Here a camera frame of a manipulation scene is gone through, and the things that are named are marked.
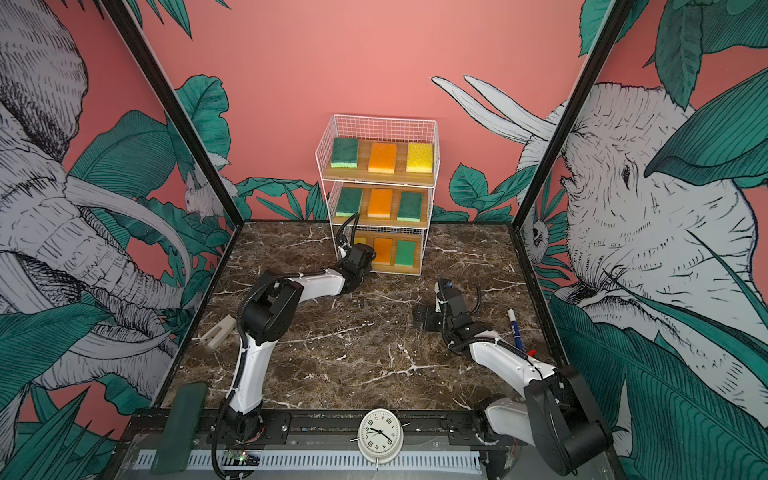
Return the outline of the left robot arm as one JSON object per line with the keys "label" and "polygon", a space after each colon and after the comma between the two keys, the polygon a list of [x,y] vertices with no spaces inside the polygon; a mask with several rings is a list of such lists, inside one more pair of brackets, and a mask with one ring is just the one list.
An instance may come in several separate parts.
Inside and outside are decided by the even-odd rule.
{"label": "left robot arm", "polygon": [[357,244],[360,215],[347,218],[336,232],[338,261],[313,272],[266,270],[240,303],[235,327],[240,346],[231,386],[219,408],[212,439],[236,443],[257,440],[265,430],[261,409],[268,364],[278,340],[288,331],[298,306],[320,297],[355,291],[372,271],[375,250]]}

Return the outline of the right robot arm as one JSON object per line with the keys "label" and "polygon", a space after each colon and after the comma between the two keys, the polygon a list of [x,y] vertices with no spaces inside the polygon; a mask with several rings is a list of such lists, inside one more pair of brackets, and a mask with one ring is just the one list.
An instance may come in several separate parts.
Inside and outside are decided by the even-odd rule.
{"label": "right robot arm", "polygon": [[438,333],[447,349],[487,368],[523,400],[494,400],[479,413],[479,438],[505,437],[535,447],[544,463],[565,476],[610,449],[607,422],[580,371],[540,361],[483,323],[473,320],[460,289],[435,282],[435,304],[413,308],[413,325]]}

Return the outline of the dark green sponge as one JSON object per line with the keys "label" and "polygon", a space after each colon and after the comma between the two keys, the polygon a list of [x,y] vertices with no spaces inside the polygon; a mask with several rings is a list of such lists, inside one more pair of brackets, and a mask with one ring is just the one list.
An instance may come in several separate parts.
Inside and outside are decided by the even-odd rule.
{"label": "dark green sponge", "polygon": [[362,189],[344,187],[338,198],[335,215],[346,218],[357,214],[360,211],[362,197]]}
{"label": "dark green sponge", "polygon": [[333,142],[330,166],[332,168],[358,167],[359,140],[337,137]]}
{"label": "dark green sponge", "polygon": [[403,191],[400,196],[397,220],[407,222],[420,222],[422,204],[422,193]]}

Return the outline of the light green yellow sponge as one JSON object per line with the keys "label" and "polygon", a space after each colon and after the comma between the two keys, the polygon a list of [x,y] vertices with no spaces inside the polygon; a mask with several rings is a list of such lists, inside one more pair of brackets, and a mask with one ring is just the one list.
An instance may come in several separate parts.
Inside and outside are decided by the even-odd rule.
{"label": "light green yellow sponge", "polygon": [[399,240],[396,247],[395,265],[404,268],[413,268],[415,264],[416,242]]}

